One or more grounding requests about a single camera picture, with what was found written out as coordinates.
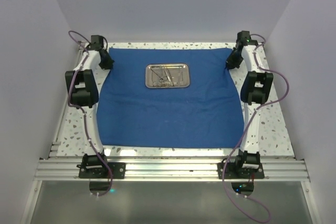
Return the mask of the steel instrument tray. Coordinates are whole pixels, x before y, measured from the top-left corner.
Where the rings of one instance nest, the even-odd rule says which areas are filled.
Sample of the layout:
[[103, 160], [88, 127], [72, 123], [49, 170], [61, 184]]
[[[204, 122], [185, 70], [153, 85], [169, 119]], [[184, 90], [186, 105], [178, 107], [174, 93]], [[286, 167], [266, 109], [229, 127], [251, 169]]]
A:
[[[170, 86], [168, 82], [153, 82], [150, 67], [169, 68], [175, 86]], [[184, 63], [150, 64], [145, 69], [145, 85], [149, 89], [187, 88], [190, 85], [189, 67]]]

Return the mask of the blue cloth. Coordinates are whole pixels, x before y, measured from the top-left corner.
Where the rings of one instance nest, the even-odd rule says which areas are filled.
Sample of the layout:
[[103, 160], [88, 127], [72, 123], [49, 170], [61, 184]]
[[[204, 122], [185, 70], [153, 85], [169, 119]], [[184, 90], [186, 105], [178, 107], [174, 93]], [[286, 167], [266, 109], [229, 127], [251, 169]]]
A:
[[[163, 148], [232, 148], [244, 131], [240, 98], [225, 67], [229, 48], [111, 48], [97, 121], [104, 145]], [[186, 88], [150, 89], [150, 64], [184, 63]]]

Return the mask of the large steel scissors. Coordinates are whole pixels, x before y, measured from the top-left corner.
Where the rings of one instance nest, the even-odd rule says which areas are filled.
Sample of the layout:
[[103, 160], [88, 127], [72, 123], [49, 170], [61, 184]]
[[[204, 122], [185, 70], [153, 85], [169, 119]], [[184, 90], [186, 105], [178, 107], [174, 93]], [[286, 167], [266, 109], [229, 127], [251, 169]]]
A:
[[150, 67], [150, 73], [153, 82], [163, 83], [168, 81], [167, 74], [161, 67]]

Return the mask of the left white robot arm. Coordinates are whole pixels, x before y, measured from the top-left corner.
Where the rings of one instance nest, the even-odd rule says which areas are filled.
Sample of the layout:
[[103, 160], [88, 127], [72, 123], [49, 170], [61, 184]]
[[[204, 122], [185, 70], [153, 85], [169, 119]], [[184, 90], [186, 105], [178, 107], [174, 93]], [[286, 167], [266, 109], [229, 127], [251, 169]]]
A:
[[97, 68], [112, 70], [114, 60], [108, 53], [108, 42], [104, 36], [92, 35], [86, 42], [88, 43], [86, 46], [79, 44], [82, 48], [79, 63], [73, 70], [65, 73], [67, 103], [79, 113], [87, 139], [85, 155], [98, 156], [102, 159], [104, 148], [99, 137], [96, 116], [99, 91], [94, 75]]

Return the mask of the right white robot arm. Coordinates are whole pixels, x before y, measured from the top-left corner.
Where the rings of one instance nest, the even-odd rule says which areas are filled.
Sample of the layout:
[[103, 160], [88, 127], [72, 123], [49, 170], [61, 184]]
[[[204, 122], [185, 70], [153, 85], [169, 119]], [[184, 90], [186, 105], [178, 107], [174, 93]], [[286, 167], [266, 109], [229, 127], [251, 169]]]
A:
[[236, 156], [234, 172], [240, 178], [246, 178], [260, 167], [258, 133], [260, 118], [257, 108], [268, 101], [274, 76], [263, 70], [258, 63], [254, 49], [258, 41], [251, 38], [249, 31], [237, 34], [236, 46], [226, 60], [226, 69], [238, 69], [245, 63], [247, 74], [240, 90], [240, 100], [244, 104], [244, 131], [239, 141], [239, 151]]

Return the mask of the steel forceps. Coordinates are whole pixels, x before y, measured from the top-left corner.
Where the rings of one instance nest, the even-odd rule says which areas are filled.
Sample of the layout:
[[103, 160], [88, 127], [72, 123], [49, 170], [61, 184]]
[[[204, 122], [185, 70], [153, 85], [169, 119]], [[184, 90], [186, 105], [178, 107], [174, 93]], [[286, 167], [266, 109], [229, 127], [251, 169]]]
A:
[[170, 71], [169, 71], [169, 68], [164, 67], [163, 69], [164, 69], [164, 73], [165, 73], [164, 81], [165, 81], [165, 82], [168, 82], [168, 83], [170, 84], [170, 86], [174, 87], [175, 84], [174, 84], [174, 82], [173, 82], [173, 78], [172, 78], [172, 76], [171, 76], [171, 73], [170, 73]]

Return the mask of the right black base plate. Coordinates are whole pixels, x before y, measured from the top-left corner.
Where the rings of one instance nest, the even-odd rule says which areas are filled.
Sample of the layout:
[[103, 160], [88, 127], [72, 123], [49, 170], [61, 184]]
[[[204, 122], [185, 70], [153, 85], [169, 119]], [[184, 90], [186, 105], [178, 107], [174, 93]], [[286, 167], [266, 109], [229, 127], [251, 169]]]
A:
[[226, 169], [224, 169], [226, 163], [217, 164], [217, 173], [219, 179], [264, 179], [264, 169], [260, 165], [257, 169], [252, 168], [238, 168], [235, 163], [228, 163]]

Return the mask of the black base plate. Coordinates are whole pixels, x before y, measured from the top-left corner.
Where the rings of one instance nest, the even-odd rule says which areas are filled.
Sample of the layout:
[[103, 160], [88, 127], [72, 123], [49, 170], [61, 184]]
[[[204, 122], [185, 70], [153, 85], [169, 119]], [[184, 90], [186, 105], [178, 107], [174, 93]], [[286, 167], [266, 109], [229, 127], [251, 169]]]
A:
[[[113, 179], [124, 179], [126, 171], [126, 163], [122, 162], [109, 162], [108, 166], [112, 171]], [[97, 166], [96, 168], [86, 169], [82, 165], [77, 165], [79, 168], [79, 178], [88, 178], [88, 179], [98, 179], [98, 178], [111, 178], [109, 175], [108, 169], [102, 165]]]
[[226, 163], [217, 164], [217, 173], [219, 179], [264, 179], [264, 169], [260, 165], [257, 169], [252, 168], [238, 168], [235, 163], [228, 163], [226, 169], [224, 169]]

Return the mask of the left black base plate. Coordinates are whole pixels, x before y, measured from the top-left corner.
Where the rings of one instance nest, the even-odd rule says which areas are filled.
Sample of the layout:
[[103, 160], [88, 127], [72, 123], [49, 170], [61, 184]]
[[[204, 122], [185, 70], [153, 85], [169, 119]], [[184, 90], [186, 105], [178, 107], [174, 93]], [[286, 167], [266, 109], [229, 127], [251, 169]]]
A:
[[[126, 163], [122, 162], [109, 162], [108, 166], [112, 171], [113, 179], [124, 179], [126, 171]], [[98, 178], [111, 178], [109, 175], [108, 169], [102, 165], [97, 166], [96, 168], [86, 169], [82, 165], [77, 165], [79, 168], [79, 178], [88, 178], [88, 179], [98, 179]]]

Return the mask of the aluminium mounting rail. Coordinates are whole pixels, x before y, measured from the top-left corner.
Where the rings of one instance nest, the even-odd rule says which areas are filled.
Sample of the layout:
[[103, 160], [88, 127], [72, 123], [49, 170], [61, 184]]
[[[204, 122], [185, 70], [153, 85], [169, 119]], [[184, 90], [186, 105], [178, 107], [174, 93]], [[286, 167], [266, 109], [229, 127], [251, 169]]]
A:
[[[110, 157], [125, 163], [125, 182], [218, 182], [220, 157]], [[79, 157], [55, 157], [38, 162], [34, 180], [79, 181]], [[262, 157], [265, 182], [308, 182], [304, 161]]]

